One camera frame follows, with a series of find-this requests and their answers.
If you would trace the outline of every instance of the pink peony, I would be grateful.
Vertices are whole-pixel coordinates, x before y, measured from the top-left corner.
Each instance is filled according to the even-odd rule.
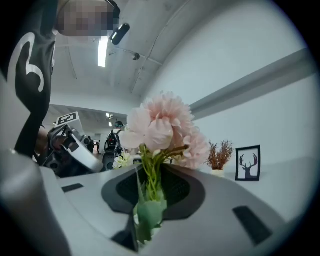
[[[126,130],[121,144],[126,149],[138,148],[145,144],[150,151],[165,150],[172,141],[174,132],[168,118],[152,120],[144,108],[134,108],[127,116]]]
[[[175,97],[172,92],[160,94],[151,101],[146,101],[141,105],[149,111],[151,120],[166,118],[172,126],[173,138],[170,149],[178,148],[184,145],[184,137],[189,135],[194,127],[189,105],[182,102],[181,97]]]
[[[209,146],[206,137],[199,132],[197,127],[191,130],[191,135],[187,135],[183,142],[189,148],[183,152],[183,157],[178,163],[182,167],[197,169],[209,156]]]

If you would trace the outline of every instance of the deer silhouette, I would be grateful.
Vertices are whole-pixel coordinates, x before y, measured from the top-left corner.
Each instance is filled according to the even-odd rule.
[[[246,178],[246,179],[255,178],[255,176],[252,176],[252,175],[250,174],[250,169],[251,169],[251,167],[256,166],[256,165],[258,164],[258,158],[257,158],[257,156],[256,156],[255,154],[253,154],[253,159],[254,159],[254,165],[251,165],[251,162],[249,162],[249,163],[250,163],[250,166],[247,167],[247,164],[243,165],[243,163],[244,163],[244,155],[242,155],[242,156],[240,157],[240,165],[241,165],[241,166],[243,167],[243,169],[245,170],[245,178]]]

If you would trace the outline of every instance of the ceiling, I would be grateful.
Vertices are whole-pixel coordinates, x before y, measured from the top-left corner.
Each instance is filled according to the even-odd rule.
[[[60,106],[60,105],[50,105],[47,115],[43,121],[46,125],[52,125],[57,121],[59,117],[65,116],[70,113],[78,112],[80,121],[85,127],[94,127],[97,129],[109,128],[109,122],[112,125],[115,124],[116,121],[123,122],[124,125],[127,124],[127,117],[125,115],[119,115],[116,113],[110,113],[113,115],[112,119],[107,119],[106,112],[83,109],[77,107],[68,107],[68,106]]]
[[[85,93],[104,88],[140,97],[174,48],[219,1],[116,0],[121,9],[120,23],[129,23],[131,29],[118,46],[109,42],[106,67],[98,66],[97,40],[81,41],[59,34],[53,89],[64,90],[75,84],[73,90]],[[140,54],[139,60],[133,60],[134,53]]]

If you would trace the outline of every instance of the dried plant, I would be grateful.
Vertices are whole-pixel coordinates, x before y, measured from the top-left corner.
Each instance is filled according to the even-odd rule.
[[[233,152],[232,142],[224,140],[221,142],[220,151],[218,151],[218,144],[210,144],[210,155],[206,161],[207,165],[213,170],[223,170],[225,164],[231,159]]]

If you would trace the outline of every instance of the flower bouquet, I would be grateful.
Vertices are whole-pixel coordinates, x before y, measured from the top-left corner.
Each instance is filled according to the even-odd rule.
[[[140,151],[147,180],[139,175],[138,203],[133,210],[136,238],[143,246],[161,228],[167,208],[161,184],[161,164],[172,163],[196,169],[209,155],[205,136],[192,122],[190,107],[172,92],[162,93],[134,108],[127,117],[127,129],[121,137],[126,149]]]

